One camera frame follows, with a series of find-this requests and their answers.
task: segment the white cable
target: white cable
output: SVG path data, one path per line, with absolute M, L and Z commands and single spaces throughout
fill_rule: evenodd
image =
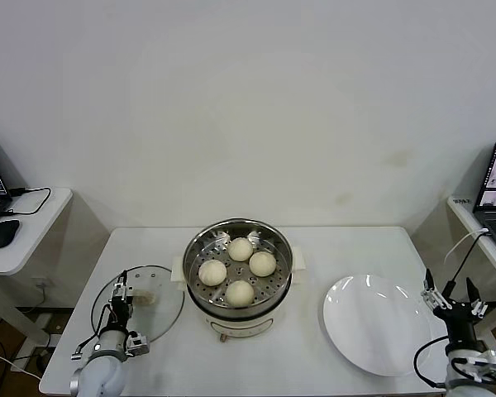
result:
M 443 266 L 446 265 L 446 259 L 448 259 L 448 256 L 454 252 L 454 250 L 468 237 L 472 236 L 473 234 L 476 234 L 476 233 L 488 233 L 489 232 L 489 229 L 487 227 L 482 227 L 481 229 L 479 230 L 474 230 L 473 232 L 470 232 L 468 234 L 466 234 L 463 238 L 461 238 L 461 240 L 459 240 L 453 247 L 451 250 L 448 251 L 448 253 L 445 255 L 445 259 L 443 260 Z
M 38 380 L 41 380 L 41 378 L 39 378 L 37 375 L 32 374 L 32 373 L 30 373 L 30 372 L 28 372 L 28 371 L 24 371 L 24 370 L 23 370 L 20 366 L 16 366 L 15 364 L 13 364 L 12 362 L 10 362 L 10 361 L 9 361 L 8 359 L 6 359 L 6 358 L 3 358 L 3 357 L 1 357 L 1 356 L 0 356 L 0 360 L 4 360 L 6 363 L 11 364 L 11 365 L 12 365 L 12 366 L 14 366 L 15 368 L 17 368 L 19 371 L 22 371 L 22 372 L 24 372 L 25 374 L 31 375 L 31 376 L 33 376 L 34 378 L 36 378 L 36 379 L 38 379 Z

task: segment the white wall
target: white wall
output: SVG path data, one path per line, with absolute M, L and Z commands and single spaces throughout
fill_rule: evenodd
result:
M 0 0 L 1 161 L 88 209 L 69 273 L 83 230 L 414 232 L 493 141 L 496 1 Z

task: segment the perforated steamer tray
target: perforated steamer tray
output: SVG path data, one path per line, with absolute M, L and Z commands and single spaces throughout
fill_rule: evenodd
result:
M 248 238 L 254 253 L 266 251 L 274 255 L 277 267 L 272 275 L 258 277 L 251 273 L 248 261 L 238 262 L 229 257 L 227 246 L 238 237 Z M 227 267 L 226 279 L 215 287 L 204 285 L 198 278 L 202 263 L 211 259 Z M 292 250 L 284 236 L 270 225 L 249 219 L 230 219 L 200 232 L 189 243 L 183 266 L 189 293 L 202 309 L 221 318 L 254 317 L 276 305 L 288 291 L 292 279 Z M 233 308 L 224 299 L 228 285 L 238 280 L 254 288 L 254 302 L 245 308 Z

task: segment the power outlet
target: power outlet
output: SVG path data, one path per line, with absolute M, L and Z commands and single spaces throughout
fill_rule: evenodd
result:
M 44 276 L 39 276 L 39 275 L 34 275 L 31 277 L 31 281 L 33 282 L 33 285 L 37 288 L 40 287 L 53 287 L 53 281 L 51 281 L 48 277 Z

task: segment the table leg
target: table leg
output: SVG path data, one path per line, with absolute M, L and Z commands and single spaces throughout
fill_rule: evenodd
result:
M 0 290 L 0 318 L 38 344 L 45 345 L 50 335 L 19 312 L 14 303 Z

